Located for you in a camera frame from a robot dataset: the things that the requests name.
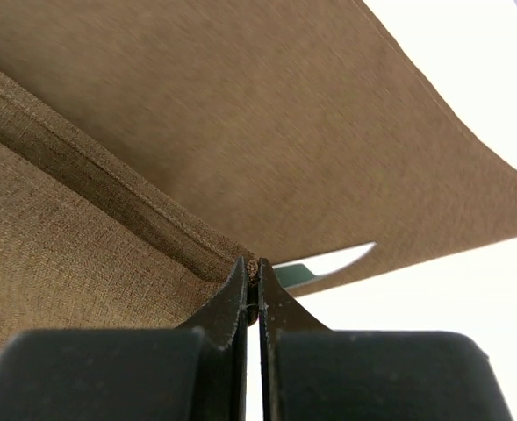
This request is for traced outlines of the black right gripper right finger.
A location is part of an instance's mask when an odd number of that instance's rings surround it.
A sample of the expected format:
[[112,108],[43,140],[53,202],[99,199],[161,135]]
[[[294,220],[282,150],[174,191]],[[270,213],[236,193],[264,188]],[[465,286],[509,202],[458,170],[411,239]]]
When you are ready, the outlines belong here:
[[260,259],[266,420],[509,420],[488,356],[456,332],[333,331]]

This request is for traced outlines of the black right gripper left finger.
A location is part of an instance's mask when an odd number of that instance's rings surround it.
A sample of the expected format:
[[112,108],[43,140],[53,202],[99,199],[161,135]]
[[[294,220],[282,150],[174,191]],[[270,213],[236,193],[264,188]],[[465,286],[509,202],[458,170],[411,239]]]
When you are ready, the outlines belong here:
[[174,329],[30,330],[0,352],[0,420],[241,420],[248,272]]

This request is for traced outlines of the brown cloth napkin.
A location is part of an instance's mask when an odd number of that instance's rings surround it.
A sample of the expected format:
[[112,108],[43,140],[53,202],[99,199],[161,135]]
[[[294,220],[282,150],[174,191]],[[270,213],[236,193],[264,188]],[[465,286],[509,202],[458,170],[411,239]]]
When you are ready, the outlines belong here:
[[244,257],[329,289],[517,237],[517,170],[362,1],[0,1],[0,349],[181,324]]

